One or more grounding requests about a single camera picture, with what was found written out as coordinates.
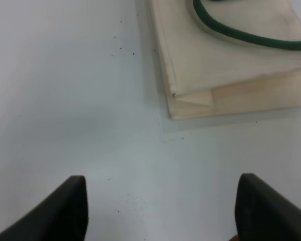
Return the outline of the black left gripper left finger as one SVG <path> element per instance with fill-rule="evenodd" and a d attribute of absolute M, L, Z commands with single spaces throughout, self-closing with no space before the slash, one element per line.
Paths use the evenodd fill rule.
<path fill-rule="evenodd" d="M 45 200 L 0 233 L 0 240 L 85 240 L 88 198 L 84 176 L 70 176 Z"/>

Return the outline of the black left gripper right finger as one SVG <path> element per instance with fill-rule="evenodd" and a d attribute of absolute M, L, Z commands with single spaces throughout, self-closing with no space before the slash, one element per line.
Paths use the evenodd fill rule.
<path fill-rule="evenodd" d="M 301 240 L 301 209 L 255 174 L 241 175 L 234 214 L 239 240 Z"/>

